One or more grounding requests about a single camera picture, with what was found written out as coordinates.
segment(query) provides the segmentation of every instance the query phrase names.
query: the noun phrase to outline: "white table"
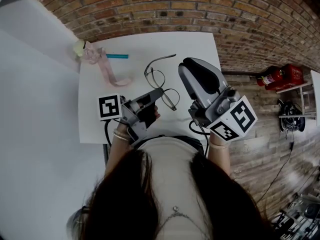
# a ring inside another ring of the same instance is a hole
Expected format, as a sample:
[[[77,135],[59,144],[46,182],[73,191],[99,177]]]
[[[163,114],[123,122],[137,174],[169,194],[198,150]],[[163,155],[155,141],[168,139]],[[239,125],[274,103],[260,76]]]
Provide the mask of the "white table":
[[[148,136],[159,134],[168,136],[187,135],[205,143],[204,136],[189,130],[191,121],[188,109],[192,104],[179,74],[178,66],[185,58],[202,59],[220,68],[220,62],[214,36],[202,32],[158,32],[136,34],[103,40],[94,44],[104,47],[108,54],[129,54],[129,59],[110,58],[115,75],[124,74],[133,77],[131,85],[113,87],[106,85],[97,64],[82,63],[80,68],[78,92],[79,136],[81,143],[106,144],[104,122],[98,119],[97,97],[119,93],[127,100],[133,100],[153,90],[144,77],[144,70],[154,59],[176,54],[175,57],[156,61],[155,70],[161,70],[166,77],[164,89],[174,88],[180,94],[177,111],[170,110],[161,99],[155,103],[161,117],[148,129]],[[117,125],[109,124],[109,133]]]
[[[320,125],[320,74],[313,70],[310,71],[312,82],[306,82],[297,86],[293,86],[287,89],[279,90],[276,93],[284,93],[294,89],[299,88],[300,98],[301,98],[301,112],[302,114],[298,115],[279,115],[279,118],[316,118],[316,125]],[[303,87],[312,86],[313,90],[303,91]],[[305,112],[305,110],[309,107],[305,106],[304,95],[307,95],[308,103],[310,104],[309,94],[314,93],[315,97],[315,111]]]

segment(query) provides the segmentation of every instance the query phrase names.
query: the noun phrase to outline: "red box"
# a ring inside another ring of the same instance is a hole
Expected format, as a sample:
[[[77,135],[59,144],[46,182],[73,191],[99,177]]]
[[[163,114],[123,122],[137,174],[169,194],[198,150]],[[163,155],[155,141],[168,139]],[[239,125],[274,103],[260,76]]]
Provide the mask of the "red box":
[[[283,66],[281,70],[284,72],[283,79],[266,85],[266,90],[280,91],[293,86],[302,85],[305,82],[304,74],[300,68],[287,64]]]

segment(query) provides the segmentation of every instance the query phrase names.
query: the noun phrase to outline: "eyeglass temple arm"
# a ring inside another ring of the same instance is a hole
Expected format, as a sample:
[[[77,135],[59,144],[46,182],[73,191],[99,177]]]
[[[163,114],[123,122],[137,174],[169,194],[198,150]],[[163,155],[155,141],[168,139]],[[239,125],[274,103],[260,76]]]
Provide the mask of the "eyeglass temple arm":
[[[165,57],[161,57],[161,58],[156,58],[154,59],[153,61],[151,61],[148,66],[146,66],[145,70],[144,70],[144,76],[147,77],[147,70],[148,68],[150,67],[150,65],[156,61],[159,61],[159,60],[163,60],[163,59],[167,59],[167,58],[172,58],[174,56],[176,56],[177,54],[172,54],[172,55],[169,55],[169,56],[165,56]]]

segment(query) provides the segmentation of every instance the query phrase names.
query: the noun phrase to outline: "wooden floor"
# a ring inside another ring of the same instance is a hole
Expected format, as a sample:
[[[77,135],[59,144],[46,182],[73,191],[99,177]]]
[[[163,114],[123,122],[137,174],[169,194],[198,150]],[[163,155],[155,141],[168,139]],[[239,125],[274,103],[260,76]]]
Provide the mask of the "wooden floor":
[[[254,77],[225,75],[225,78],[242,96],[246,95],[258,117],[247,136],[230,145],[231,176],[256,201],[262,197],[287,161],[290,142],[294,141],[288,163],[258,203],[259,209],[265,210],[270,217],[286,207],[293,200],[294,193],[301,193],[316,181],[320,163],[320,127],[317,128],[315,120],[309,119],[304,132],[289,132],[286,139],[286,134],[280,132],[279,128],[280,108],[277,100],[285,101],[287,97],[258,86]],[[290,94],[294,100],[299,101],[295,91]]]

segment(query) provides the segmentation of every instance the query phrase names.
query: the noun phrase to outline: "long dark hair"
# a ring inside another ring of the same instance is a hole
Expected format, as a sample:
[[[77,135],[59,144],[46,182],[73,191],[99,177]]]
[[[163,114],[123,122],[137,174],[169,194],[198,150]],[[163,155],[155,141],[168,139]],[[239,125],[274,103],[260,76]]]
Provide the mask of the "long dark hair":
[[[200,153],[190,170],[209,215],[208,231],[214,240],[276,239],[251,196],[221,168]],[[142,150],[129,151],[104,177],[87,203],[79,240],[157,237],[160,215],[152,189],[152,161]]]

